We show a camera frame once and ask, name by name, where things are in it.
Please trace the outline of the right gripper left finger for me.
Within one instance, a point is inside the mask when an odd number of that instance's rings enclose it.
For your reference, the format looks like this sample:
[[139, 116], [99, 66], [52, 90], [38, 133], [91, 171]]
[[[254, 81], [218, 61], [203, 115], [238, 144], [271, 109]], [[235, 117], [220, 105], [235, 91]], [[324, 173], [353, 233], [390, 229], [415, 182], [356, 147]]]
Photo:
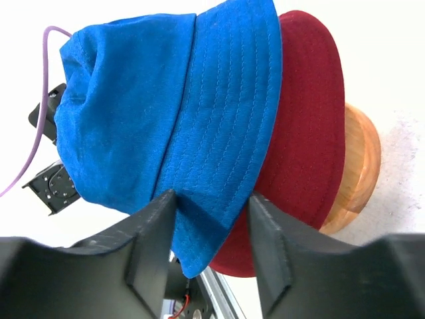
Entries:
[[70, 248], [1, 239], [1, 317], [160, 317], [175, 211], [168, 190]]

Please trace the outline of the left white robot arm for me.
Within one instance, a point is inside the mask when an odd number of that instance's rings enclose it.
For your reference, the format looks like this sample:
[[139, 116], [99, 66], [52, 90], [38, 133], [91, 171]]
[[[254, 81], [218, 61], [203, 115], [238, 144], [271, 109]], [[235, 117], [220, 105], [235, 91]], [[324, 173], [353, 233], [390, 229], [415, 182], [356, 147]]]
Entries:
[[[53, 144], [56, 144], [54, 115], [65, 89], [66, 85], [62, 83], [48, 93], [43, 135]], [[38, 172], [32, 180], [24, 184], [23, 188], [27, 187], [50, 209], [51, 215], [59, 213], [80, 199], [74, 182], [60, 160]]]

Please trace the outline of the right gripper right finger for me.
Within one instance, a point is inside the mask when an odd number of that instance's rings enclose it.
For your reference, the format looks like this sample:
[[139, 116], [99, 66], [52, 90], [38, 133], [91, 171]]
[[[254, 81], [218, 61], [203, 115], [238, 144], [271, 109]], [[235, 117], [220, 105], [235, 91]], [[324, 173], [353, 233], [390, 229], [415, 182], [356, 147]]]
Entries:
[[356, 247], [254, 193], [248, 228], [265, 318], [423, 318], [424, 236]]

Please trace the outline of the blue bucket hat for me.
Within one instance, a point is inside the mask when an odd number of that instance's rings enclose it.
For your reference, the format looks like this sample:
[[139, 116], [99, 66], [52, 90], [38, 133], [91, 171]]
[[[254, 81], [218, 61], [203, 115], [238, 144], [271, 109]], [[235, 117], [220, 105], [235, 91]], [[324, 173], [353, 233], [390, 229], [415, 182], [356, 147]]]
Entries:
[[172, 189], [185, 276], [213, 260], [264, 163], [282, 83], [272, 1], [92, 25], [60, 49], [57, 150], [80, 196], [132, 214]]

